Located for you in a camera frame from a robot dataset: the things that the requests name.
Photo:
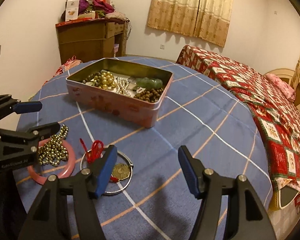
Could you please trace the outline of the red cord coin charm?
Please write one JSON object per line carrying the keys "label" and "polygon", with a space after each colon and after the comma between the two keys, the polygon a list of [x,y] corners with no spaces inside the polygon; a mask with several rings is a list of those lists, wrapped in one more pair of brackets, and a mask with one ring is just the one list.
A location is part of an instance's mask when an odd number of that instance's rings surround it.
{"label": "red cord coin charm", "polygon": [[[84,149],[84,157],[88,164],[92,164],[96,159],[101,158],[102,153],[105,150],[102,141],[95,140],[89,150],[82,138],[80,138],[79,141]],[[125,180],[129,178],[130,174],[130,167],[128,165],[122,163],[116,164],[110,176],[110,182],[117,183],[120,180]]]}

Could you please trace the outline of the flat red box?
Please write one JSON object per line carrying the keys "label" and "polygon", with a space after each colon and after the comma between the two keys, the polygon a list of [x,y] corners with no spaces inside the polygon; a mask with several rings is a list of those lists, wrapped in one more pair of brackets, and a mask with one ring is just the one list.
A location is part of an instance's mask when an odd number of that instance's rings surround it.
{"label": "flat red box", "polygon": [[65,22],[56,23],[55,27],[58,28],[58,27],[65,26],[65,25],[76,24],[76,23],[81,23],[81,22],[87,22],[87,21],[91,21],[91,20],[93,20],[93,19],[90,18],[90,17],[79,18],[79,19],[76,19],[76,20],[69,20],[69,21],[65,21]]}

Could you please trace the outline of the pink pillow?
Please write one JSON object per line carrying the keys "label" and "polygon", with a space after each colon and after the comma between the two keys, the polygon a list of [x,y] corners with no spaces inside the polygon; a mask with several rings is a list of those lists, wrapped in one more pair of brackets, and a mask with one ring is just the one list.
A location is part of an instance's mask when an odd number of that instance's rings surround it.
{"label": "pink pillow", "polygon": [[277,87],[290,102],[295,101],[295,90],[288,83],[282,81],[278,76],[270,73],[267,73],[265,78]]}

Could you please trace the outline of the beige patterned window curtain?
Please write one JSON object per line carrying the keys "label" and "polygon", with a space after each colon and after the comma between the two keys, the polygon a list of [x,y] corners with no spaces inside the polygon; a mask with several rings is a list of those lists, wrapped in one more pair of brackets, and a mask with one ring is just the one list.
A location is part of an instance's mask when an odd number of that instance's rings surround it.
{"label": "beige patterned window curtain", "polygon": [[147,27],[224,47],[233,0],[151,0]]}

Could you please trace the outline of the white product box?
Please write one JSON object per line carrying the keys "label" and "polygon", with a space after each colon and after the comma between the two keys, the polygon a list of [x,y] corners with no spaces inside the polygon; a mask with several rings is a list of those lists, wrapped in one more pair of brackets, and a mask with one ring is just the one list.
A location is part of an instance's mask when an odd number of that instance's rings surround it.
{"label": "white product box", "polygon": [[80,0],[67,0],[65,7],[65,21],[73,21],[78,19]]}

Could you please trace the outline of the pink metal tin box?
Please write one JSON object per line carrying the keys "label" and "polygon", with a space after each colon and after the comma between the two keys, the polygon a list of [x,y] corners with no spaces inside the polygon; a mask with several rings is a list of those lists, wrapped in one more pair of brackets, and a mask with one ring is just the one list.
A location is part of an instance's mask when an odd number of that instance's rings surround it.
{"label": "pink metal tin box", "polygon": [[[158,94],[158,99],[140,100],[130,90],[130,96],[116,92],[116,89],[102,89],[88,83],[83,83],[88,76],[98,72],[111,72],[115,77],[122,77],[131,81],[131,87],[135,86],[134,79],[147,77],[159,79],[163,83],[163,90]],[[173,73],[161,68],[151,67],[140,63],[122,61],[116,59],[101,59],[90,63],[81,70],[74,72],[66,78],[68,93],[75,101],[112,114],[121,119],[131,121],[145,128],[151,128],[157,121],[158,112],[164,97],[173,80]]]}

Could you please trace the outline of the green jade bangle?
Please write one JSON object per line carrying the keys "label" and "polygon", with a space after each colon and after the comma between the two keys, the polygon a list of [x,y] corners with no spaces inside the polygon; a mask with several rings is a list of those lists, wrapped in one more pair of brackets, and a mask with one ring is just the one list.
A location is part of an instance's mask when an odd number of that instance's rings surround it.
{"label": "green jade bangle", "polygon": [[135,83],[138,87],[145,89],[160,89],[163,87],[163,82],[161,79],[152,79],[152,78],[136,78]]}

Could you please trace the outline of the red patchwork bedspread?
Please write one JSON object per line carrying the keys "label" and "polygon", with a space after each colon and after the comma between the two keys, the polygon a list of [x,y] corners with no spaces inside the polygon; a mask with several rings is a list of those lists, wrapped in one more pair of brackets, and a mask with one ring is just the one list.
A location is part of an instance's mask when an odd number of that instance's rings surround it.
{"label": "red patchwork bedspread", "polygon": [[181,49],[177,63],[215,80],[249,108],[267,153],[270,207],[285,208],[300,194],[300,111],[246,64],[190,45]]}

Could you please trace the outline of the blue plaid tablecloth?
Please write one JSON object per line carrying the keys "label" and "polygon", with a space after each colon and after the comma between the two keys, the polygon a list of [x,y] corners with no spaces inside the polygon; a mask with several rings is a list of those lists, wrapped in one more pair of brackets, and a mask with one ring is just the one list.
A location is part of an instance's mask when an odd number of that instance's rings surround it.
{"label": "blue plaid tablecloth", "polygon": [[205,167],[221,176],[247,176],[264,206],[272,187],[267,154],[244,103],[210,78],[163,60],[135,57],[134,62],[169,70],[173,81],[154,127],[143,128],[76,103],[67,92],[66,74],[47,82],[34,96],[38,113],[20,117],[17,129],[59,122],[68,126],[67,141],[80,163],[83,147],[94,140],[113,144],[132,161],[130,183],[95,202],[107,239],[188,239],[200,202],[190,194],[180,170],[179,146],[185,145]]}

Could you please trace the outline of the pile of clothes on cabinet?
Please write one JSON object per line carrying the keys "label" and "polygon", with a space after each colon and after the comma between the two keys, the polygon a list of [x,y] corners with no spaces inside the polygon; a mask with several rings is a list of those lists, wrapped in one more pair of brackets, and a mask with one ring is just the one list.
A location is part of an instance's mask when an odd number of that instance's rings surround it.
{"label": "pile of clothes on cabinet", "polygon": [[[124,22],[130,21],[124,13],[116,11],[107,1],[108,0],[80,0],[78,19],[90,17],[93,20],[99,18],[114,18]],[[61,21],[65,22],[65,10],[61,15]]]}

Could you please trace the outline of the silver bangle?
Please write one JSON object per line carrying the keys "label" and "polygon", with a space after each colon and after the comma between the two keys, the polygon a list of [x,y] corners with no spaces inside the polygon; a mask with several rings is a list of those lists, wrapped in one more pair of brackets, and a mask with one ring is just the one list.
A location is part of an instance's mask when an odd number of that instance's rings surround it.
{"label": "silver bangle", "polygon": [[[114,196],[124,191],[130,184],[133,176],[133,163],[121,151],[117,150],[115,145],[109,145],[103,150],[103,156],[106,158],[96,159],[89,164],[87,160],[88,154],[85,153],[80,161],[80,169],[88,168],[90,170],[87,189],[89,194],[95,199],[102,195]],[[113,176],[117,182],[128,180],[126,185],[117,191],[106,191],[110,178]]]}

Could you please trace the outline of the brown wooden cabinet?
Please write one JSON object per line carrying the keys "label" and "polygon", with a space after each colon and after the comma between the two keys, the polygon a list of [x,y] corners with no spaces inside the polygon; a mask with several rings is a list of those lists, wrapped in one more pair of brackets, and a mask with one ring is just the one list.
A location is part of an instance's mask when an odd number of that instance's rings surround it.
{"label": "brown wooden cabinet", "polygon": [[125,56],[128,24],[114,18],[100,18],[56,28],[61,63],[75,56],[88,62]]}

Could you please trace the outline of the cream wooden headboard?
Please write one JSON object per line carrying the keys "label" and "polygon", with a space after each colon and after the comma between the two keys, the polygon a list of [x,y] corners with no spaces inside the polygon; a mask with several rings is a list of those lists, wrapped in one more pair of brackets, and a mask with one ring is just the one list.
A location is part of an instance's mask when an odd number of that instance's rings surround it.
{"label": "cream wooden headboard", "polygon": [[293,77],[294,77],[294,70],[288,68],[278,68],[275,70],[271,70],[265,74],[274,74],[278,76],[282,81],[289,84],[295,90],[295,100],[294,105],[300,110],[300,83],[296,87],[293,85]]}

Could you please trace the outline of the pink bangle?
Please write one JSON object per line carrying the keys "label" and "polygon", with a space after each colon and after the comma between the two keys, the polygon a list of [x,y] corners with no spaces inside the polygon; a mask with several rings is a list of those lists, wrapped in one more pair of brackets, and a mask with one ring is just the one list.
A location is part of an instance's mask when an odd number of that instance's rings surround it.
{"label": "pink bangle", "polygon": [[[75,168],[75,164],[76,164],[76,155],[75,155],[75,152],[74,152],[72,146],[65,140],[62,140],[62,145],[68,151],[69,156],[68,156],[67,163],[64,165],[64,168],[61,170],[61,172],[59,172],[59,174],[56,175],[59,179],[68,178],[72,174],[72,172]],[[39,174],[37,174],[35,172],[33,166],[28,166],[27,171],[28,171],[30,177],[37,184],[43,185],[46,182],[47,177],[40,176]]]}

